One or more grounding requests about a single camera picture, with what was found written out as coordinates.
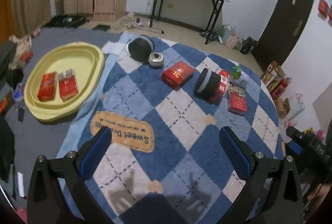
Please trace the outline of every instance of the small metal tin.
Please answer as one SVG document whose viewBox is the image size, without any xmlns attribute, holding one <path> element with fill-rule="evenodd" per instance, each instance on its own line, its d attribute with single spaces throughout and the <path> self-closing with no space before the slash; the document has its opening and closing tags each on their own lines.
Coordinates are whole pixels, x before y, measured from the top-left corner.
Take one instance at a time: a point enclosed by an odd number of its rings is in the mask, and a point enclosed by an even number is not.
<svg viewBox="0 0 332 224">
<path fill-rule="evenodd" d="M 152 68 L 164 67 L 164 55 L 157 52 L 151 53 L 149 56 L 149 64 Z"/>
</svg>

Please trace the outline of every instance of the red box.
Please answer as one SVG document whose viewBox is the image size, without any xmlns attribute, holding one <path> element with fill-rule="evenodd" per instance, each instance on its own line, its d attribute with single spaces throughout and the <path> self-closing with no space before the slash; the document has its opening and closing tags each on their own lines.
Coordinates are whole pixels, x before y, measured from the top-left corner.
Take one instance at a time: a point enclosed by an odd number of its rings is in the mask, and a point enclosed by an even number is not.
<svg viewBox="0 0 332 224">
<path fill-rule="evenodd" d="M 59 73 L 59 93 L 63 101 L 69 100 L 78 94 L 74 70 Z"/>
<path fill-rule="evenodd" d="M 210 103 L 220 103 L 221 98 L 227 91 L 228 73 L 224 70 L 221 70 L 219 74 L 221 76 L 220 84 L 215 94 L 208 99 L 208 102 Z"/>
<path fill-rule="evenodd" d="M 178 61 L 162 73 L 161 80 L 173 89 L 177 90 L 186 80 L 189 79 L 193 72 L 193 67 L 190 67 L 183 61 Z"/>
<path fill-rule="evenodd" d="M 228 109 L 229 112 L 244 115 L 247 111 L 246 94 L 244 89 L 230 84 L 228 87 Z"/>
<path fill-rule="evenodd" d="M 29 63 L 29 61 L 31 60 L 31 58 L 33 57 L 34 54 L 32 54 L 32 52 L 26 52 L 21 56 L 21 60 L 24 61 L 26 64 Z"/>
<path fill-rule="evenodd" d="M 48 100 L 54 100 L 55 97 L 55 87 L 56 87 L 56 72 L 50 72 L 44 74 L 41 84 L 39 87 L 39 92 L 37 98 L 41 102 L 46 102 Z"/>
</svg>

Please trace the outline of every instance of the yellow plastic basin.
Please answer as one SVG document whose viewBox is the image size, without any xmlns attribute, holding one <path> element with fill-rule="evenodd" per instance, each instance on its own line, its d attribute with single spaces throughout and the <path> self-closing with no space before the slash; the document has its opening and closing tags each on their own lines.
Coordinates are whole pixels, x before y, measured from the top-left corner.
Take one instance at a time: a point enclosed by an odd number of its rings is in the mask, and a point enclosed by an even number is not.
<svg viewBox="0 0 332 224">
<path fill-rule="evenodd" d="M 26 82 L 24 100 L 27 107 L 40 121 L 53 121 L 74 113 L 97 86 L 103 65 L 102 51 L 85 42 L 73 42 L 53 49 L 39 60 Z M 37 94 L 43 75 L 68 69 L 74 69 L 79 93 L 62 101 L 57 84 L 54 100 L 39 101 Z"/>
</svg>

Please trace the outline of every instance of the black bag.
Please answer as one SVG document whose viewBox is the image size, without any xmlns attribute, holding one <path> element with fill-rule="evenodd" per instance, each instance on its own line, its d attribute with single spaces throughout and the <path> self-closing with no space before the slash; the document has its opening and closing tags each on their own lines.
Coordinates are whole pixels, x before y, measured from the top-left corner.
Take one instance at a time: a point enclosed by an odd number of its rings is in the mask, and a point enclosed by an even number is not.
<svg viewBox="0 0 332 224">
<path fill-rule="evenodd" d="M 14 134 L 5 118 L 0 115 L 0 178 L 8 182 L 10 165 L 14 164 Z"/>
<path fill-rule="evenodd" d="M 0 80 L 2 80 L 8 71 L 8 64 L 14 58 L 16 53 L 16 44 L 12 41 L 4 41 L 0 44 Z"/>
<path fill-rule="evenodd" d="M 242 48 L 240 52 L 244 55 L 251 53 L 251 51 L 257 46 L 258 42 L 248 36 L 248 38 L 242 42 Z"/>
</svg>

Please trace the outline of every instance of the red package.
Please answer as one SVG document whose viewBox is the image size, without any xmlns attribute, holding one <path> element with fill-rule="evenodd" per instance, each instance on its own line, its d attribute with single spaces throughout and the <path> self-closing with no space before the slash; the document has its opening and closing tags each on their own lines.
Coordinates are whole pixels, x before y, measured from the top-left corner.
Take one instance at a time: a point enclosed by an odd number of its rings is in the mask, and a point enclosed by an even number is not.
<svg viewBox="0 0 332 224">
<path fill-rule="evenodd" d="M 59 74 L 59 93 L 63 101 L 69 100 L 78 94 L 74 70 L 67 70 Z"/>
<path fill-rule="evenodd" d="M 286 87 L 291 83 L 292 79 L 287 77 L 281 79 L 281 81 L 276 85 L 274 90 L 271 91 L 271 97 L 272 100 L 276 100 L 278 97 L 280 97 L 286 90 Z"/>
<path fill-rule="evenodd" d="M 28 64 L 32 56 L 33 56 L 32 52 L 30 51 L 26 52 L 21 56 L 21 60 L 24 61 L 26 64 Z"/>
<path fill-rule="evenodd" d="M 37 95 L 37 98 L 41 102 L 45 102 L 47 100 L 54 100 L 55 87 L 56 87 L 55 80 L 56 80 L 56 72 L 50 72 L 44 74 Z"/>
<path fill-rule="evenodd" d="M 183 61 L 178 61 L 162 73 L 161 80 L 173 89 L 177 90 L 186 80 L 189 79 L 193 72 L 193 67 L 190 67 Z"/>
<path fill-rule="evenodd" d="M 318 11 L 323 15 L 327 16 L 327 9 L 328 9 L 327 2 L 325 0 L 320 0 L 318 5 Z"/>
<path fill-rule="evenodd" d="M 5 115 L 9 108 L 15 103 L 13 93 L 9 91 L 5 97 L 0 101 L 0 115 Z"/>
<path fill-rule="evenodd" d="M 210 103 L 220 103 L 221 98 L 224 96 L 225 92 L 227 91 L 227 80 L 228 80 L 228 73 L 224 70 L 220 71 L 220 84 L 215 92 L 215 94 L 208 99 L 208 102 Z"/>
<path fill-rule="evenodd" d="M 246 94 L 244 89 L 230 84 L 228 87 L 228 109 L 229 112 L 244 115 L 247 111 Z"/>
</svg>

